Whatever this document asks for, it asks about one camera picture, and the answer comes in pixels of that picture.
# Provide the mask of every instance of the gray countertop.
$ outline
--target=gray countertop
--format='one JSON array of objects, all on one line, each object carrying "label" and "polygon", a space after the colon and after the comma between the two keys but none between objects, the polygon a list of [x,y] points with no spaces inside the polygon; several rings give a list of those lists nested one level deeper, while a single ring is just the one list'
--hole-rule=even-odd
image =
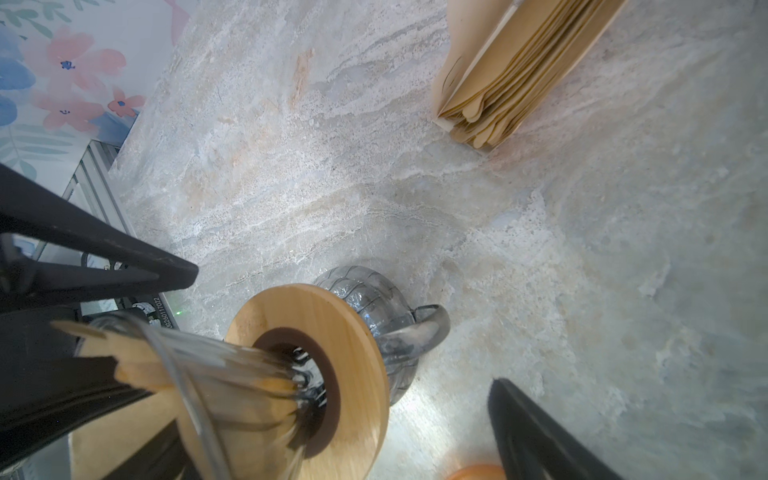
[{"label": "gray countertop", "polygon": [[628,479],[765,478],[766,13],[629,2],[484,157],[430,120],[443,1],[203,0],[111,179],[188,331],[351,263],[445,305],[370,478],[497,462],[497,376]]}]

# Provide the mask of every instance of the floral wallpaper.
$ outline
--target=floral wallpaper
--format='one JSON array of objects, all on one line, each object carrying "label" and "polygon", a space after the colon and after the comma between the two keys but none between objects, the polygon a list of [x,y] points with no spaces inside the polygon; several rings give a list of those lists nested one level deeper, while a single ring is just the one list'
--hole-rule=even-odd
[{"label": "floral wallpaper", "polygon": [[62,194],[122,145],[197,0],[0,0],[0,161]]}]

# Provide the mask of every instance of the orange object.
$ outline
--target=orange object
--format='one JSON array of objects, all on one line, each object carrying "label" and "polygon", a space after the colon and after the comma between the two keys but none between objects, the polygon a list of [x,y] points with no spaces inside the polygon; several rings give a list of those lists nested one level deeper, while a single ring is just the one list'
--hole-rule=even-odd
[{"label": "orange object", "polygon": [[462,468],[447,480],[506,480],[504,469],[498,465],[473,465]]}]

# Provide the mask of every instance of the brown gasket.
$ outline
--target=brown gasket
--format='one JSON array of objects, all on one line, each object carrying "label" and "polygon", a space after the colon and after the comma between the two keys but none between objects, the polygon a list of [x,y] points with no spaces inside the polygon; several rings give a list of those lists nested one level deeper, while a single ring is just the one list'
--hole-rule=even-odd
[{"label": "brown gasket", "polygon": [[326,411],[319,427],[306,443],[304,457],[312,458],[321,453],[336,433],[336,427],[339,426],[339,417],[341,416],[339,382],[336,380],[336,372],[333,371],[333,365],[328,360],[328,356],[323,351],[323,348],[306,333],[287,326],[281,326],[265,332],[256,340],[253,347],[282,353],[289,353],[296,347],[300,347],[317,364],[326,388]]}]

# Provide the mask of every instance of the pitcher handle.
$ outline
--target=pitcher handle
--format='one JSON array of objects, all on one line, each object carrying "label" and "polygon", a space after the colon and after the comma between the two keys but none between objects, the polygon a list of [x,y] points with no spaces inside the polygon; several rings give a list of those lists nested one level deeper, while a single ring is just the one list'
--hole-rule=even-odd
[{"label": "pitcher handle", "polygon": [[376,337],[384,365],[419,358],[435,348],[451,331],[448,312],[440,305],[424,305],[413,310],[416,323]]}]

